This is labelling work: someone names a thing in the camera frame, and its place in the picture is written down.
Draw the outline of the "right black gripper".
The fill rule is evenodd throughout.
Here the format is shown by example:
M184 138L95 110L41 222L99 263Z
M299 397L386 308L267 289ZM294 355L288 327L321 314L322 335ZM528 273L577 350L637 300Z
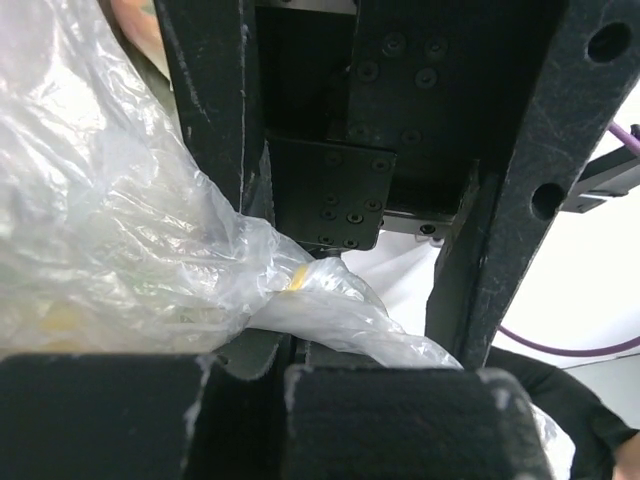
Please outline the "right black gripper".
M561 1L261 1L277 228L308 249L441 235L516 120Z

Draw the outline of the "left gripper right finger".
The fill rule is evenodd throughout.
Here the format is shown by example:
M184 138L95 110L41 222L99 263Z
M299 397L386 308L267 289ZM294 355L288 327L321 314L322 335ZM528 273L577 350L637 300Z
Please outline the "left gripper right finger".
M522 387L498 369L384 368L295 340L286 479L548 479Z

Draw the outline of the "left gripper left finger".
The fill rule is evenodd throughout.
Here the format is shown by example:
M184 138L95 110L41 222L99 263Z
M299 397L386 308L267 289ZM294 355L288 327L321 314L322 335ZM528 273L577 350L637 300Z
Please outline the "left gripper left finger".
M204 354L14 354L1 363L5 479L273 479L287 335Z

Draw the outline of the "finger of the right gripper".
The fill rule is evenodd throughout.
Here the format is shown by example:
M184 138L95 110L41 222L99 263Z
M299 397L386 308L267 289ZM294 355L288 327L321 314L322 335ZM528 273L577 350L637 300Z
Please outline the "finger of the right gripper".
M275 217L261 99L255 4L155 4L183 141L233 208Z
M562 204L639 74L635 1L544 1L436 262L425 333L484 365Z

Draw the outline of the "clear lemon-print plastic bag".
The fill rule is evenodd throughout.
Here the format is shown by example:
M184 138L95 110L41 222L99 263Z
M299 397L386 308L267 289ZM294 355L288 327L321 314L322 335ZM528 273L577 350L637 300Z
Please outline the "clear lemon-print plastic bag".
M3 2L1 363L204 354L248 330L384 368L463 369L342 261L234 211L98 3ZM528 402L548 479L565 479L573 443Z

